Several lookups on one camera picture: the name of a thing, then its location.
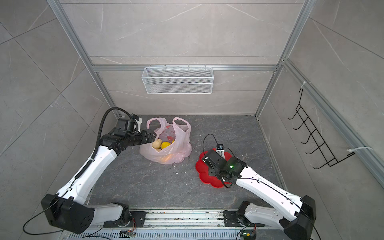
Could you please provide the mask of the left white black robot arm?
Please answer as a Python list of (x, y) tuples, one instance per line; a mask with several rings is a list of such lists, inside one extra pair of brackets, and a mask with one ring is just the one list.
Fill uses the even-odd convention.
[(132, 223), (129, 206), (120, 203), (86, 206), (95, 183), (117, 156), (128, 147), (151, 144), (156, 133), (141, 130), (142, 119), (132, 115), (119, 119), (116, 126), (98, 137), (92, 155), (80, 170), (56, 194), (47, 194), (41, 201), (49, 225), (80, 234), (90, 226), (104, 223), (126, 227)]

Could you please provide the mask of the pink plastic bag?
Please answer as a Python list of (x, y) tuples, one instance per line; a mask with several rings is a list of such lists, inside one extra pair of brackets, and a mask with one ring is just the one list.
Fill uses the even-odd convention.
[(175, 117), (171, 123), (165, 118), (152, 118), (147, 121), (147, 128), (155, 121), (160, 124), (154, 130), (155, 141), (141, 145), (140, 154), (147, 160), (163, 165), (182, 162), (192, 152), (190, 123), (179, 117)]

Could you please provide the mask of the red flower-shaped plastic bowl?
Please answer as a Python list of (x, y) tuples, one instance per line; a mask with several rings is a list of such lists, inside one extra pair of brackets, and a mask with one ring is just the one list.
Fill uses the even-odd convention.
[[(211, 177), (209, 175), (208, 166), (202, 161), (202, 157), (204, 156), (203, 152), (200, 154), (199, 160), (196, 163), (196, 171), (199, 173), (200, 180), (207, 184), (211, 185), (214, 188), (220, 189), (223, 187), (230, 188), (231, 183), (224, 182), (223, 180), (218, 180), (216, 177)], [(225, 151), (225, 159), (228, 161), (231, 157), (233, 157), (230, 153)]]

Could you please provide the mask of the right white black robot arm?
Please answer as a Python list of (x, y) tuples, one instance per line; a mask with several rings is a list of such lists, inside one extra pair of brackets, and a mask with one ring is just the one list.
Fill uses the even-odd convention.
[(210, 177), (223, 187), (241, 187), (264, 200), (270, 207), (244, 201), (236, 212), (237, 222), (244, 229), (269, 226), (282, 230), (291, 240), (310, 240), (316, 231), (316, 202), (309, 196), (291, 194), (271, 183), (249, 165), (236, 157), (228, 160), (223, 150), (201, 153), (201, 161), (208, 167)]

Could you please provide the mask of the beige fake potato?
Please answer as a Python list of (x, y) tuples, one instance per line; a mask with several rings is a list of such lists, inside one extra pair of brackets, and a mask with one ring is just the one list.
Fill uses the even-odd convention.
[(152, 147), (156, 150), (158, 149), (161, 149), (162, 148), (162, 143), (163, 141), (161, 139), (156, 139), (153, 143), (152, 143)]

